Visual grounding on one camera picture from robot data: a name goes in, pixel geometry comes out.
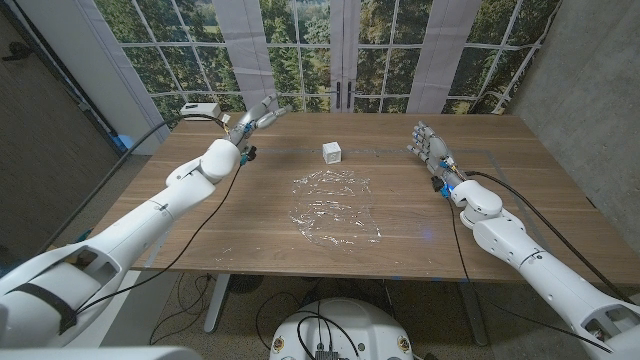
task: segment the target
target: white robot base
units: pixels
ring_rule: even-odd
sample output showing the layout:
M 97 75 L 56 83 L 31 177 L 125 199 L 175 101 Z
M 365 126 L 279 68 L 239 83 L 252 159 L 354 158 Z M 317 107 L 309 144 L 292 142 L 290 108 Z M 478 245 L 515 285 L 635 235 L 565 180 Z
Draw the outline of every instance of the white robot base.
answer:
M 276 330 L 269 359 L 307 359 L 301 342 L 316 359 L 413 359 L 402 326 L 384 311 L 355 299 L 320 300 L 289 316 Z

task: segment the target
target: table leg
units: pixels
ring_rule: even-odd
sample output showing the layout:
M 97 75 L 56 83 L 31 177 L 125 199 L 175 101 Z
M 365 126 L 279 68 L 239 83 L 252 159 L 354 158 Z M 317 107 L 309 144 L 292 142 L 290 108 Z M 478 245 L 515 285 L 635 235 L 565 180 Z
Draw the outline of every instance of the table leg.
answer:
M 484 327 L 480 304 L 478 303 L 478 298 L 476 297 L 473 287 L 469 283 L 458 283 L 458 289 L 460 289 L 462 301 L 464 302 L 464 307 L 467 310 L 473 340 L 479 346 L 487 346 L 489 344 L 489 339 L 487 338 L 487 331 Z
M 207 317 L 204 320 L 204 331 L 207 333 L 214 332 L 218 327 L 230 278 L 231 274 L 218 274 L 218 277 L 216 278 L 216 286 L 213 288 L 211 302 L 209 303 L 209 310 L 207 311 Z

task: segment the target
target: clear plastic sheet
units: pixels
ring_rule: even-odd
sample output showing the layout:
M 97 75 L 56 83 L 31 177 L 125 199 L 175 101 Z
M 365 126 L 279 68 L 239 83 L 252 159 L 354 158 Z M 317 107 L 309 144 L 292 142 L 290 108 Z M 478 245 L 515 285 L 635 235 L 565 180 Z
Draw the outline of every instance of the clear plastic sheet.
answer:
M 356 178 L 353 171 L 319 171 L 295 180 L 293 198 L 289 215 L 314 244 L 353 251 L 382 238 L 369 214 L 369 179 Z

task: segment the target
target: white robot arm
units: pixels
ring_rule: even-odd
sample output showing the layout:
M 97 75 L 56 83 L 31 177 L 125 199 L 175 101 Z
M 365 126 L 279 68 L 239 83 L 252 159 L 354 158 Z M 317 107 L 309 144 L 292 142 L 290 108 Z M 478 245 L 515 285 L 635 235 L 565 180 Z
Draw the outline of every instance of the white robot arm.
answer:
M 502 200 L 458 169 L 444 141 L 420 122 L 409 151 L 427 163 L 434 189 L 451 197 L 476 243 L 516 269 L 562 317 L 593 359 L 631 359 L 640 353 L 640 307 L 603 294 L 546 252 Z
M 249 109 L 223 139 L 169 175 L 167 188 L 81 243 L 43 253 L 0 279 L 0 347 L 64 346 L 91 324 L 134 262 L 174 221 L 209 197 L 239 163 L 255 157 L 247 143 L 290 108 L 267 113 L 276 95 Z

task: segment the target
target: wire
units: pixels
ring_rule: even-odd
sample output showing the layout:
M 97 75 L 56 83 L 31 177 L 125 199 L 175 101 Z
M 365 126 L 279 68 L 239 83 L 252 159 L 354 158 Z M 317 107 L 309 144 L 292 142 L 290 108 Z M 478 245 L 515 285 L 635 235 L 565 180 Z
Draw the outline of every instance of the wire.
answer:
M 207 275 L 202 275 L 199 276 L 198 278 L 196 278 L 195 281 L 198 281 L 198 279 L 202 278 L 203 276 L 207 276 Z M 189 309 L 191 309 L 191 307 L 193 306 L 185 306 L 182 304 L 182 297 L 180 296 L 180 287 L 182 285 L 182 280 L 184 279 L 184 273 L 182 273 L 180 275 L 180 280 L 178 280 L 178 287 L 176 289 L 177 293 L 178 293 L 178 305 L 180 306 L 180 309 L 184 310 L 185 313 L 189 314 L 189 315 L 198 315 L 200 313 L 200 311 L 196 311 L 196 312 L 189 312 Z
M 184 278 L 184 274 L 182 274 L 182 276 L 180 277 L 180 281 L 178 281 L 178 287 L 180 286 L 180 282 L 182 281 L 182 278 Z M 200 279 L 202 279 L 202 278 L 206 278 L 206 279 L 207 279 L 207 282 L 205 283 L 204 289 L 202 289 L 202 291 L 200 291 L 200 289 L 198 288 L 198 280 L 200 280 Z M 211 279 L 212 279 L 212 276 L 211 276 L 211 275 L 209 275 L 209 274 L 207 274 L 207 275 L 198 276 L 198 277 L 193 281 L 193 283 L 194 283 L 194 285 L 195 285 L 195 287 L 196 287 L 196 290 L 198 290 L 198 293 L 200 294 L 200 296 L 198 296 L 198 299 L 196 299 L 196 301 L 194 301 L 194 302 L 193 302 L 193 304 L 191 304 L 189 307 L 187 307 L 187 308 L 182 308 L 182 310 L 181 310 L 181 311 L 178 311 L 178 312 L 176 312 L 176 313 L 174 313 L 174 314 L 171 314 L 171 315 L 167 316 L 166 318 L 164 318 L 162 321 L 160 321 L 160 322 L 156 325 L 156 327 L 153 329 L 153 331 L 151 332 L 151 336 L 149 336 L 149 345 L 155 345 L 158 341 L 160 341 L 160 340 L 162 340 L 162 339 L 164 339 L 164 338 L 166 338 L 166 337 L 169 337 L 169 336 L 171 336 L 171 335 L 175 335 L 175 334 L 177 334 L 177 333 L 179 333 L 179 332 L 182 332 L 182 331 L 184 331 L 184 330 L 188 329 L 189 327 L 191 327 L 191 325 L 193 325 L 193 324 L 195 323 L 195 320 L 198 320 L 198 319 L 200 318 L 200 315 L 202 315 L 202 313 L 203 313 L 203 312 L 204 312 L 204 310 L 205 310 L 204 301 L 202 301 L 202 302 L 201 302 L 200 300 L 202 300 L 202 299 L 203 299 L 203 296 L 204 296 L 205 292 L 207 291 L 207 288 L 209 287 L 209 282 L 211 281 Z M 190 313 L 190 312 L 189 312 L 189 309 L 191 309 L 192 307 L 196 306 L 199 302 L 201 302 L 200 311 L 198 311 L 198 312 L 196 312 L 196 313 Z M 180 304 L 180 293 L 179 293 L 179 292 L 178 292 L 178 304 Z M 169 320 L 169 319 L 171 319 L 171 318 L 173 318 L 173 317 L 175 317 L 175 316 L 178 316 L 178 315 L 180 315 L 180 314 L 183 314 L 183 313 L 187 313 L 187 314 L 189 314 L 189 315 L 197 315 L 197 317 L 196 317 L 196 319 L 194 320 L 194 322 L 192 322 L 191 324 L 189 324 L 187 327 L 184 327 L 184 328 L 182 328 L 182 329 L 180 329 L 180 330 L 178 330 L 178 331 L 172 332 L 172 333 L 170 333 L 170 334 L 168 334 L 168 335 L 162 336 L 161 338 L 157 339 L 156 341 L 151 341 L 151 340 L 153 339 L 153 335 L 155 335 L 155 333 L 156 333 L 156 331 L 158 330 L 158 328 L 160 328 L 160 326 L 161 326 L 165 321 L 167 321 L 167 320 Z
M 478 176 L 482 176 L 485 177 L 489 180 L 492 180 L 500 185 L 502 185 L 503 187 L 505 187 L 507 190 L 511 191 L 515 196 L 517 196 L 520 200 L 522 200 L 522 202 L 524 202 L 529 209 L 531 209 L 531 211 L 533 211 L 534 214 L 536 214 L 536 216 L 538 216 L 538 218 L 540 218 L 540 220 L 542 220 L 542 222 L 547 225 L 547 227 L 553 231 L 554 234 L 556 234 L 556 236 L 558 237 L 558 239 L 560 239 L 560 241 L 562 241 L 562 243 L 569 248 L 569 250 L 571 250 L 571 252 L 578 257 L 578 259 L 580 259 L 580 261 L 582 261 L 588 268 L 589 270 L 591 270 L 594 274 L 596 274 L 596 276 L 602 280 L 603 283 L 605 283 L 605 285 L 607 285 L 609 287 L 609 289 L 611 289 L 611 291 L 613 291 L 616 295 L 618 295 L 618 297 L 620 299 L 622 299 L 623 301 L 626 301 L 630 304 L 635 304 L 633 301 L 631 301 L 631 299 L 626 296 L 622 291 L 620 291 L 615 285 L 613 285 L 613 283 L 611 281 L 609 281 L 609 279 L 607 279 L 595 266 L 593 266 L 593 264 L 591 264 L 589 262 L 589 260 L 587 260 L 579 251 L 578 249 L 576 249 L 575 247 L 573 247 L 573 245 L 571 245 L 571 243 L 569 242 L 569 240 L 567 240 L 550 222 L 549 220 L 547 220 L 539 211 L 538 209 L 535 208 L 535 206 L 533 206 L 533 204 L 531 204 L 529 202 L 529 200 L 527 200 L 522 194 L 520 194 L 519 192 L 516 191 L 516 189 L 512 188 L 509 184 L 505 183 L 504 181 L 493 177 L 489 174 L 485 174 L 479 171 L 467 171 L 466 172 L 467 176 L 474 176 L 474 175 L 478 175 Z
M 330 322 L 333 326 L 337 327 L 338 330 L 342 331 L 342 333 L 344 334 L 344 336 L 347 337 L 347 340 L 349 340 L 349 342 L 351 343 L 351 347 L 353 347 L 353 351 L 356 353 L 356 358 L 360 358 L 360 354 L 358 353 L 358 348 L 356 348 L 356 344 L 354 344 L 353 340 L 351 339 L 351 337 L 349 336 L 349 334 L 347 334 L 346 331 L 344 331 L 343 328 L 340 327 L 340 325 L 336 324 L 334 321 L 327 319 L 326 317 L 322 316 L 322 315 L 310 315 L 310 316 L 305 316 L 304 318 L 302 318 L 302 320 L 300 320 L 298 322 L 298 327 L 297 327 L 297 332 L 298 332 L 298 341 L 300 341 L 300 345 L 302 346 L 302 348 L 304 349 L 304 351 L 307 353 L 307 355 L 312 359 L 312 360 L 316 360 L 316 358 L 313 356 L 313 354 L 311 354 L 311 351 L 309 351 L 309 348 L 307 348 L 307 345 L 305 345 L 304 341 L 302 340 L 302 335 L 300 334 L 300 326 L 302 325 L 302 323 L 307 320 L 307 319 L 315 319 L 315 318 L 320 318 L 324 321 Z
M 320 300 L 318 300 L 318 315 L 320 315 Z M 322 329 L 320 328 L 320 318 L 318 318 L 318 336 L 320 336 L 320 345 L 324 350 L 324 344 L 322 343 Z
M 561 333 L 563 333 L 563 334 L 567 334 L 567 335 L 569 335 L 569 336 L 573 336 L 574 338 L 579 339 L 579 340 L 582 340 L 582 341 L 584 341 L 584 342 L 587 342 L 587 343 L 589 343 L 589 344 L 591 344 L 591 345 L 593 345 L 593 346 L 596 346 L 596 347 L 598 347 L 598 348 L 600 348 L 600 349 L 602 349 L 602 350 L 606 351 L 606 352 L 607 352 L 607 353 L 609 353 L 609 354 L 611 354 L 611 353 L 612 353 L 612 351 L 611 351 L 611 350 L 609 350 L 609 349 L 607 349 L 606 347 L 604 347 L 604 346 L 602 346 L 602 345 L 598 344 L 598 343 L 597 343 L 597 342 L 595 342 L 595 341 L 592 341 L 592 340 L 590 340 L 590 339 L 587 339 L 587 338 L 585 338 L 585 337 L 582 337 L 582 336 L 580 336 L 580 335 L 578 335 L 578 334 L 574 334 L 574 333 L 572 333 L 572 332 L 570 332 L 570 331 L 567 331 L 567 330 L 561 329 L 561 328 L 559 328 L 559 327 L 555 327 L 555 326 L 553 326 L 553 325 L 545 324 L 545 323 L 543 323 L 543 322 L 541 322 L 541 321 L 538 321 L 538 320 L 535 320 L 535 319 L 531 319 L 531 318 L 526 317 L 526 316 L 524 316 L 524 315 L 520 315 L 520 314 L 515 313 L 515 312 L 513 312 L 513 311 L 511 311 L 511 310 L 505 309 L 505 308 L 503 308 L 502 306 L 500 306 L 500 305 L 498 305 L 498 304 L 494 303 L 493 301 L 491 301 L 491 300 L 487 299 L 484 295 L 482 295 L 482 294 L 478 291 L 478 289 L 476 289 L 476 287 L 475 287 L 475 285 L 474 285 L 473 281 L 471 281 L 471 279 L 469 278 L 469 273 L 467 273 L 467 267 L 466 267 L 466 265 L 464 264 L 464 258 L 463 258 L 463 256 L 462 256 L 462 250 L 460 249 L 460 241 L 458 240 L 458 231 L 456 230 L 456 215 L 455 215 L 455 213 L 454 213 L 454 211 L 453 211 L 453 205 L 451 204 L 451 200 L 448 200 L 447 202 L 449 203 L 449 208 L 451 208 L 451 219 L 452 219 L 452 223 L 453 223 L 453 234 L 455 235 L 455 238 L 456 238 L 456 245 L 458 245 L 458 254 L 460 255 L 460 262 L 462 263 L 462 269 L 464 270 L 464 276 L 467 278 L 467 281 L 469 282 L 469 284 L 470 284 L 470 285 L 471 285 L 471 287 L 473 288 L 473 291 L 478 295 L 478 297 L 479 297 L 480 299 L 482 299 L 482 300 L 484 300 L 484 301 L 488 302 L 489 304 L 493 305 L 494 307 L 496 307 L 496 308 L 498 308 L 498 309 L 500 309 L 500 310 L 502 310 L 502 311 L 504 311 L 504 312 L 506 312 L 506 313 L 508 313 L 508 314 L 511 314 L 511 315 L 513 315 L 513 316 L 515 316 L 515 317 L 518 317 L 518 318 L 523 319 L 523 320 L 530 321 L 530 322 L 532 322 L 532 323 L 534 323 L 534 324 L 542 325 L 542 326 L 544 326 L 544 327 L 547 327 L 547 328 L 549 328 L 549 329 L 552 329 L 552 330 L 555 330 L 555 331 L 561 332 Z
M 389 289 L 387 288 L 387 283 L 382 279 L 382 285 L 384 286 L 384 291 L 387 293 L 387 300 L 389 301 L 389 308 L 391 309 L 391 317 L 396 318 L 396 310 L 393 308 L 393 303 L 391 302 L 391 295 L 389 294 Z
M 144 280 L 144 281 L 139 282 L 139 283 L 137 283 L 137 284 L 135 284 L 135 285 L 132 285 L 132 286 L 126 287 L 126 288 L 124 288 L 124 289 L 122 289 L 122 290 L 118 290 L 118 291 L 116 291 L 116 292 L 114 292 L 114 293 L 112 293 L 112 294 L 109 294 L 109 295 L 103 296 L 103 297 L 99 298 L 98 300 L 95 300 L 95 301 L 93 301 L 93 302 L 89 303 L 89 305 L 86 305 L 86 306 L 82 307 L 81 309 L 77 310 L 77 311 L 76 311 L 76 315 L 78 315 L 78 314 L 82 313 L 83 311 L 87 310 L 88 308 L 92 307 L 93 305 L 95 305 L 95 304 L 97 304 L 97 303 L 99 303 L 99 302 L 101 302 L 101 301 L 104 301 L 104 300 L 106 300 L 106 299 L 112 298 L 112 297 L 114 297 L 114 296 L 116 296 L 116 295 L 122 294 L 123 292 L 127 292 L 127 291 L 129 291 L 129 290 L 131 290 L 131 289 L 137 288 L 138 286 L 144 285 L 144 284 L 148 283 L 149 281 L 151 281 L 151 280 L 153 280 L 153 279 L 157 278 L 158 276 L 162 275 L 162 274 L 163 274 L 164 272 L 166 272 L 167 270 L 169 270 L 169 268 L 171 268 L 171 266 L 173 266 L 173 264 L 175 264 L 176 262 L 178 262 L 178 259 L 180 259 L 180 257 L 182 256 L 182 254 L 184 254 L 184 252 L 185 252 L 185 251 L 187 251 L 187 248 L 189 247 L 189 245 L 191 245 L 191 242 L 193 241 L 193 239 L 195 239 L 195 238 L 196 238 L 196 235 L 198 235 L 198 233 L 199 233 L 199 232 L 200 232 L 200 230 L 204 227 L 204 225 L 205 225 L 207 222 L 209 222 L 209 220 L 211 220 L 211 218 L 213 217 L 213 215 L 215 215 L 215 214 L 218 212 L 218 210 L 220 210 L 220 208 L 222 207 L 222 204 L 224 204 L 225 200 L 227 200 L 227 197 L 229 196 L 229 193 L 231 192 L 231 188 L 233 187 L 233 183 L 235 183 L 236 178 L 238 177 L 238 173 L 240 173 L 240 167 L 238 167 L 238 170 L 236 171 L 236 174 L 233 176 L 233 180 L 231 180 L 231 184 L 229 185 L 229 189 L 227 190 L 227 193 L 225 194 L 224 198 L 222 198 L 222 201 L 220 202 L 220 204 L 218 205 L 218 207 L 217 207 L 217 208 L 216 208 L 216 209 L 211 213 L 211 215 L 209 215 L 209 217 L 208 217 L 205 221 L 203 221 L 203 222 L 202 222 L 202 224 L 200 224 L 200 226 L 199 226 L 199 227 L 198 227 L 198 229 L 193 233 L 193 235 L 191 236 L 191 239 L 189 239 L 189 241 L 188 241 L 188 242 L 187 242 L 187 244 L 184 246 L 184 248 L 182 249 L 182 251 L 180 251 L 180 253 L 178 254 L 178 256 L 176 256 L 176 258 L 175 258 L 175 259 L 173 259 L 173 261 L 172 261 L 169 265 L 167 265 L 167 267 L 166 267 L 166 268 L 162 269 L 159 273 L 157 273 L 157 274 L 153 275 L 152 277 L 148 278 L 147 280 Z
M 298 301 L 298 298 L 296 298 L 295 295 L 293 295 L 290 292 L 286 292 L 286 291 L 281 291 L 279 293 L 275 293 L 273 294 L 270 298 L 268 298 L 267 300 L 265 300 L 262 305 L 260 305 L 260 307 L 258 308 L 258 312 L 256 313 L 256 333 L 258 333 L 258 338 L 260 338 L 260 341 L 262 342 L 262 344 L 264 345 L 264 347 L 267 348 L 267 350 L 271 350 L 271 347 L 269 345 L 267 345 L 267 343 L 264 341 L 264 339 L 262 339 L 262 334 L 260 333 L 260 327 L 258 326 L 258 319 L 260 317 L 260 312 L 262 311 L 262 309 L 264 308 L 264 306 L 271 301 L 272 299 L 274 299 L 275 297 L 279 296 L 279 295 L 288 295 L 290 297 L 293 298 L 293 300 L 296 301 L 296 304 L 298 305 L 298 307 L 300 307 L 300 301 Z
M 111 169 L 109 169 L 109 172 L 107 172 L 107 174 L 102 178 L 102 180 L 100 180 L 98 185 L 96 185 L 96 187 L 89 193 L 89 195 L 87 195 L 87 197 L 84 198 L 84 200 L 82 200 L 80 205 L 78 205 L 78 207 L 71 213 L 71 215 L 69 215 L 69 217 L 62 223 L 62 225 L 60 225 L 60 227 L 49 237 L 49 239 L 44 243 L 44 245 L 40 248 L 40 250 L 38 250 L 38 252 L 36 254 L 42 254 L 43 252 L 45 252 L 49 248 L 49 246 L 58 238 L 58 236 L 60 236 L 60 234 L 62 234 L 62 232 L 69 226 L 69 224 L 71 224 L 73 219 L 75 219 L 76 216 L 78 216 L 78 214 L 87 206 L 89 201 L 91 201 L 91 199 L 93 199 L 96 196 L 96 194 L 98 194 L 100 189 L 102 189 L 104 187 L 104 185 L 107 183 L 107 181 L 109 181 L 109 179 L 111 179 L 113 177 L 115 172 L 118 169 L 120 169 L 122 164 L 124 164 L 124 162 L 129 158 L 131 153 L 135 149 L 137 149 L 149 136 L 151 136 L 151 134 L 155 133 L 156 131 L 158 131 L 158 129 L 164 127 L 167 124 L 170 124 L 172 122 L 177 122 L 177 121 L 179 121 L 181 119 L 187 119 L 187 118 L 190 118 L 190 117 L 203 117 L 203 118 L 212 120 L 216 124 L 221 126 L 223 129 L 225 129 L 225 131 L 227 131 L 226 130 L 227 125 L 225 123 L 223 123 L 220 119 L 215 118 L 213 116 L 204 115 L 204 114 L 180 115 L 180 116 L 175 117 L 173 119 L 165 120 L 165 121 L 163 121 L 163 122 L 161 122 L 159 124 L 156 124 L 149 131 L 147 131 L 146 134 L 142 135 L 142 137 L 140 139 L 138 139 L 138 141 L 136 141 L 133 145 L 131 145 L 131 147 L 124 154 L 122 154 L 122 157 L 120 159 L 118 159 L 116 164 L 113 165 L 113 167 L 111 167 Z
M 320 315 L 319 312 L 313 312 L 313 311 L 309 311 L 309 310 L 298 310 L 296 311 L 294 314 L 303 314 L 303 313 L 308 313 L 308 314 L 314 314 L 314 315 Z M 327 332 L 329 333 L 329 351 L 333 351 L 333 336 L 331 335 L 331 328 L 329 327 L 329 323 L 326 320 L 323 320 L 325 326 L 327 327 Z

